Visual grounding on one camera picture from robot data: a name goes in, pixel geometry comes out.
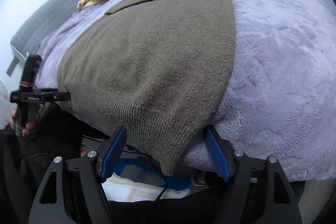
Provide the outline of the grey quilted headboard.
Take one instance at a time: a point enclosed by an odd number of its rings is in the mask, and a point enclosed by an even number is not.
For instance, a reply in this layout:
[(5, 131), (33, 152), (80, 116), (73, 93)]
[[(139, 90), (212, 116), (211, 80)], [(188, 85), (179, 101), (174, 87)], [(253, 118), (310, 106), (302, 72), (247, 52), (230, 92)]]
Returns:
[(18, 28), (10, 41), (14, 58), (25, 61), (38, 51), (43, 39), (58, 29), (77, 10), (80, 0), (48, 0)]

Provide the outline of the lavender plush bed blanket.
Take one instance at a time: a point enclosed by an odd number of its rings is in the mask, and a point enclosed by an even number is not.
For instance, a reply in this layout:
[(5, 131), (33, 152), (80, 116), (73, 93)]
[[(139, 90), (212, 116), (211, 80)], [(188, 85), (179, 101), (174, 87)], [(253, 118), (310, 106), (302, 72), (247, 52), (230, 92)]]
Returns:
[[(65, 53), (121, 1), (77, 11), (45, 38), (37, 87), (59, 89)], [(275, 156), (291, 181), (335, 178), (335, 17), (321, 0), (231, 1), (233, 69), (207, 125), (250, 157)], [(214, 170), (201, 132), (177, 164)]]

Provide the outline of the olive brown knit sweater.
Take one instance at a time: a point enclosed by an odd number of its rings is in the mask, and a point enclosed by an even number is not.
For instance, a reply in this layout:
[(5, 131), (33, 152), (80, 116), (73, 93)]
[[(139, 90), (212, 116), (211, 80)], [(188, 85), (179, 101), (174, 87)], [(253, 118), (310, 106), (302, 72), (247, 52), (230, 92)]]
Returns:
[(58, 67), (66, 108), (153, 157), (164, 174), (221, 102), (235, 58), (231, 0), (122, 0)]

